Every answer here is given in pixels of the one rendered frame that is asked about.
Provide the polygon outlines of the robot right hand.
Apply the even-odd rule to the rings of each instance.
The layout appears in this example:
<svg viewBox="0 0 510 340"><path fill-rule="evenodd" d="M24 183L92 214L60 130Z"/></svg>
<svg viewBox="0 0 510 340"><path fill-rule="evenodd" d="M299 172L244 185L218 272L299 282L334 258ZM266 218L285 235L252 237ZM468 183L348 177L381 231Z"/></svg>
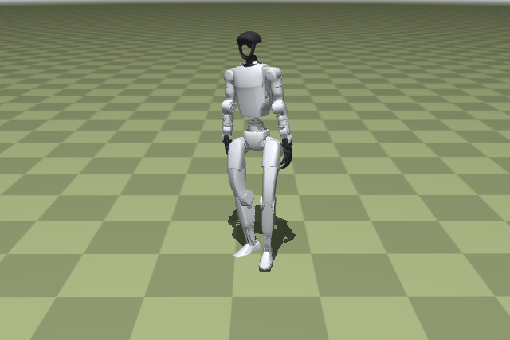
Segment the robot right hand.
<svg viewBox="0 0 510 340"><path fill-rule="evenodd" d="M226 149L226 154L228 155L228 149L229 149L229 144L232 142L232 139L230 140L230 137L228 135L225 135L224 136L224 140L223 140L223 143L225 144L225 149Z"/></svg>

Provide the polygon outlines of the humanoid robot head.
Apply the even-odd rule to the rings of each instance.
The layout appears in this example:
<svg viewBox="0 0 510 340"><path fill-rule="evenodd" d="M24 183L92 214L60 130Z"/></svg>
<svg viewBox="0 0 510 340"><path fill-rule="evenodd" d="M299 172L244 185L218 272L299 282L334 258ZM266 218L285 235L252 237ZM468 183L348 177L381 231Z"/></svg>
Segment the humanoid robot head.
<svg viewBox="0 0 510 340"><path fill-rule="evenodd" d="M244 32L237 38L237 43L241 57L244 60L246 60L247 63L243 65L244 67L251 67L256 65L252 64L252 62L254 61L257 61L260 64L260 62L257 60L257 56L253 55L256 44L261 43L261 37L259 36L258 33L255 33L253 31ZM244 55L242 52L243 45L247 45L249 48L251 48L251 52L248 56Z"/></svg>

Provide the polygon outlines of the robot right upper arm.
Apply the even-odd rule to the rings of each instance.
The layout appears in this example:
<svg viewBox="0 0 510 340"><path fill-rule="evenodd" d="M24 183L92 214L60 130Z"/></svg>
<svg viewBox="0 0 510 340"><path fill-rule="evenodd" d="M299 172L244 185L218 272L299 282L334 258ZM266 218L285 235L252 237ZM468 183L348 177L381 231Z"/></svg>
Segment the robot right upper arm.
<svg viewBox="0 0 510 340"><path fill-rule="evenodd" d="M235 104L235 88L234 88L234 82L233 82L233 71L234 68L228 69L224 74L225 79L225 94L226 94L226 100L222 103L222 110L225 112L232 113L236 110L236 104Z"/></svg>

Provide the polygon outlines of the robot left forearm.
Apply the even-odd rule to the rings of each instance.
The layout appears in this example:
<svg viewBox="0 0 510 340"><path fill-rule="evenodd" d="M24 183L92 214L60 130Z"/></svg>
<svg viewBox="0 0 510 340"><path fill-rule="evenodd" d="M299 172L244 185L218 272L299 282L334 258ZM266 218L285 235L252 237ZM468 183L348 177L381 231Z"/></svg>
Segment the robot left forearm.
<svg viewBox="0 0 510 340"><path fill-rule="evenodd" d="M284 101L282 102L282 108L283 108L284 113L279 114L277 116L278 127L279 127L279 131L280 131L280 136L281 136L280 140L282 142L282 139L285 137L288 139L288 144L290 144L290 142L292 141L292 136L290 134L290 127L289 127L289 123L288 123L288 112L287 112L287 108L286 108Z"/></svg>

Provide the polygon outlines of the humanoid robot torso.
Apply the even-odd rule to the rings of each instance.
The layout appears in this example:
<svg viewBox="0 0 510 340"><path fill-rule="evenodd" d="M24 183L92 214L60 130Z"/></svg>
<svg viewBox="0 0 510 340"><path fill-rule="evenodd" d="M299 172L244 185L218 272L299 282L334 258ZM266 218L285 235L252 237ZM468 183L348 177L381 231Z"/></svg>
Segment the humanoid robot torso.
<svg viewBox="0 0 510 340"><path fill-rule="evenodd" d="M273 103L270 83L265 79L264 67L266 64L256 64L244 67L246 62L237 66L233 71L233 82L237 99L237 106L242 117L253 118L246 121L249 129L244 131L245 148L247 150L262 151L266 137L270 136L269 129L264 127L259 117L269 115Z"/></svg>

